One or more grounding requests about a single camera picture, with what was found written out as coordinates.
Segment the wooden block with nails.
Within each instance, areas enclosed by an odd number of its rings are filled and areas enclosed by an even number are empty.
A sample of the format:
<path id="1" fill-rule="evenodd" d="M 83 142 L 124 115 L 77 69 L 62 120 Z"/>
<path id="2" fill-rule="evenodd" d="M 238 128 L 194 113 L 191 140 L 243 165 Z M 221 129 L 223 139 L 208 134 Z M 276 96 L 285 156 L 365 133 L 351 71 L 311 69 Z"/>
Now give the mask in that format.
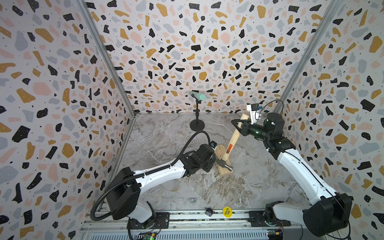
<path id="1" fill-rule="evenodd" d="M 215 150 L 216 163 L 218 166 L 219 176 L 224 177 L 233 174 L 233 167 L 230 165 L 229 160 L 223 158 L 226 153 L 226 148 L 224 145 L 217 145 Z"/>

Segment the wooden handle claw hammer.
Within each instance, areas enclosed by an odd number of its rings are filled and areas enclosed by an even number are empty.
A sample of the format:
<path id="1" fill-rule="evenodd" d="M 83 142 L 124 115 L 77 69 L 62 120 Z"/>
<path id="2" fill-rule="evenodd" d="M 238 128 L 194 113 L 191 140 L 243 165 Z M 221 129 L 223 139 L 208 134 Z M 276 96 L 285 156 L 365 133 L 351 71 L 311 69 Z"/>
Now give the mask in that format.
<path id="1" fill-rule="evenodd" d="M 224 154 L 223 158 L 225 160 L 229 160 L 229 156 L 232 152 L 232 150 L 234 149 L 238 139 L 239 139 L 240 135 L 239 133 L 236 131 L 236 128 L 235 128 L 235 131 L 231 137 L 231 140 L 230 140 L 230 143 L 228 144 L 228 146 L 226 147 L 226 153 Z"/>

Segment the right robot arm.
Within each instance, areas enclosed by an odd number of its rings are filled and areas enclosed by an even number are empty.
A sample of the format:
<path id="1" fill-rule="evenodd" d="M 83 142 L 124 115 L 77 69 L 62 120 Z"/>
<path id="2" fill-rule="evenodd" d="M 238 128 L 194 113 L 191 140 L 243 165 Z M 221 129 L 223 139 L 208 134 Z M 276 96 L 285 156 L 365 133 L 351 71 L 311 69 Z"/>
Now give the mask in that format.
<path id="1" fill-rule="evenodd" d="M 232 120 L 231 123 L 243 136 L 251 135 L 262 141 L 267 151 L 284 166 L 306 193 L 310 208 L 276 201 L 267 204 L 266 224 L 277 225 L 282 221 L 304 225 L 314 236 L 330 236 L 333 232 L 351 228 L 352 199 L 328 185 L 301 157 L 295 145 L 284 136 L 285 121 L 278 113 L 268 113 L 259 125 L 250 120 Z"/>

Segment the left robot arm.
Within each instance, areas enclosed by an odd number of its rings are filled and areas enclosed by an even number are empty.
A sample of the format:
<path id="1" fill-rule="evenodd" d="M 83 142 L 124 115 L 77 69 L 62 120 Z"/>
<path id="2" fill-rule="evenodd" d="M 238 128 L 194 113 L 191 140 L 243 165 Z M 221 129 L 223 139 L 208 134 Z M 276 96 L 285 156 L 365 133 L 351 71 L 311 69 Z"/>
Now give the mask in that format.
<path id="1" fill-rule="evenodd" d="M 216 147 L 214 141 L 202 144 L 196 151 L 183 153 L 174 165 L 166 163 L 136 172 L 129 167 L 120 170 L 108 187 L 123 183 L 106 196 L 112 218 L 120 220 L 128 217 L 142 225 L 143 229 L 151 227 L 157 214 L 149 202 L 139 201 L 141 194 L 165 182 L 190 177 L 199 170 L 208 173 L 216 161 Z"/>

